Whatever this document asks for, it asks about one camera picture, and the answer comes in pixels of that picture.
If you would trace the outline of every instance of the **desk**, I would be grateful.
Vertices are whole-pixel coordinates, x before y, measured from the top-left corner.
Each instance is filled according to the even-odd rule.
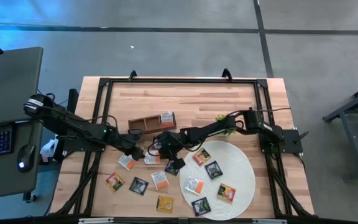
[[[76,114],[85,119],[91,118],[98,90],[100,77],[84,77]],[[281,78],[268,79],[268,88],[272,107],[288,107],[289,102],[285,90],[284,81]],[[102,96],[101,109],[105,99],[106,89]],[[109,114],[118,120],[120,133],[128,129],[129,119],[152,116],[166,111],[174,111],[177,119],[177,128],[190,126],[204,126],[214,122],[217,114],[226,114],[235,110],[246,110],[248,107],[256,107],[254,87],[246,84],[212,84],[212,83],[115,83],[112,88],[112,96]],[[290,110],[274,112],[277,125],[283,129],[293,127]],[[140,146],[148,146],[153,134],[145,136]],[[235,134],[230,137],[214,136],[208,140],[228,141],[243,150],[250,160],[256,177],[256,190],[254,199],[249,208],[238,218],[268,218],[274,217],[270,186],[267,177],[267,168],[264,155],[260,151],[259,140],[256,135],[243,136]],[[185,157],[188,151],[182,150],[179,157]],[[182,196],[179,175],[174,177],[167,174],[170,185],[156,190],[150,174],[158,170],[164,170],[167,161],[158,165],[146,165],[144,160],[139,160],[130,170],[126,170],[118,164],[122,152],[113,147],[107,147],[102,154],[94,203],[93,217],[194,217],[192,208]],[[310,193],[306,181],[306,175],[299,158],[291,154],[283,154],[283,164],[287,185],[297,200],[304,208],[313,213]],[[77,188],[81,174],[84,153],[75,152],[67,157],[62,164],[55,196],[53,198],[51,212],[56,212],[68,200]],[[126,182],[116,193],[112,193],[104,180],[114,171]],[[144,196],[129,191],[129,185],[134,177],[139,177],[150,183]],[[81,208],[86,205],[88,189],[84,191]],[[155,211],[157,197],[169,195],[175,198],[172,214]],[[278,190],[280,208],[284,211],[281,190]]]

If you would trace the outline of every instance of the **green plant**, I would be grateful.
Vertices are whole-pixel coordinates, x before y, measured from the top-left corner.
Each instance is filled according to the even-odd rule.
[[[216,121],[222,121],[224,118],[226,117],[226,115],[224,114],[218,114],[217,117],[215,118]],[[230,136],[232,134],[236,133],[235,130],[233,129],[227,129],[225,132],[223,132],[223,135],[227,135]]]

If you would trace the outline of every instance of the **white round placemat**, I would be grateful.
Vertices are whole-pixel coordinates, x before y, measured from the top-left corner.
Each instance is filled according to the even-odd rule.
[[[180,169],[181,192],[191,206],[195,200],[206,197],[211,206],[211,212],[204,214],[212,220],[228,220],[236,218],[250,205],[255,194],[255,174],[247,156],[236,146],[223,141],[208,141],[202,145],[211,158],[201,167],[193,160],[196,152],[189,152],[184,158],[186,165]],[[213,180],[205,169],[206,164],[216,161],[223,175]],[[197,195],[184,189],[187,177],[204,181],[201,194]],[[233,203],[217,197],[221,184],[226,184],[236,190]]]

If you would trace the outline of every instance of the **wooden tabletop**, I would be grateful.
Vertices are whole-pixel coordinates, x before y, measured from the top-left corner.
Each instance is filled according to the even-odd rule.
[[[96,92],[100,77],[84,77],[76,114],[85,119],[93,114]],[[289,107],[284,81],[281,78],[269,78],[268,89],[272,108]],[[205,126],[215,122],[217,114],[227,114],[235,110],[246,110],[250,106],[256,108],[254,87],[250,84],[210,84],[210,83],[115,83],[112,88],[112,97],[109,114],[118,120],[120,133],[128,129],[128,120],[174,111],[177,120],[177,131],[180,128],[191,126]],[[290,110],[274,112],[277,125],[283,129],[293,127]],[[154,135],[147,135],[139,144],[148,146]],[[230,137],[215,136],[208,140],[227,141],[247,155],[255,172],[256,190],[251,205],[238,218],[270,218],[274,217],[270,186],[267,177],[267,168],[264,155],[260,151],[259,140],[256,135],[243,136],[235,134]],[[185,157],[188,151],[182,150],[179,157]],[[170,185],[156,190],[151,179],[151,173],[164,170],[167,161],[161,164],[147,165],[141,159],[131,170],[126,170],[118,164],[122,152],[108,146],[102,154],[98,172],[92,216],[109,217],[194,217],[192,208],[183,198],[179,174],[167,174]],[[306,175],[299,158],[291,154],[283,154],[283,165],[287,178],[287,185],[296,199],[310,213],[313,213]],[[72,195],[77,188],[81,174],[84,153],[75,152],[63,161],[62,169],[55,189],[51,212],[56,212]],[[113,193],[104,183],[109,175],[117,172],[124,179],[125,184]],[[134,177],[148,181],[150,184],[144,196],[131,192],[129,186]],[[285,212],[281,190],[278,190],[278,199],[282,212]],[[88,187],[81,208],[84,209]],[[175,199],[173,213],[156,212],[157,197],[159,195]]]

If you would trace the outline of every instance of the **concrete floor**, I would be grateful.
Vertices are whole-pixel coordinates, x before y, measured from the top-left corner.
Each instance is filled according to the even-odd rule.
[[[266,29],[358,30],[356,0],[260,0]],[[257,29],[252,0],[0,0],[0,25]],[[285,79],[293,119],[304,138],[314,210],[326,218],[358,221],[358,180],[342,124],[324,124],[358,90],[358,35],[267,35],[274,77]],[[0,30],[3,50],[41,46],[39,88],[67,98],[85,75],[266,77],[259,34],[57,32]],[[0,198],[0,218],[41,215],[56,173],[39,176],[42,199]]]

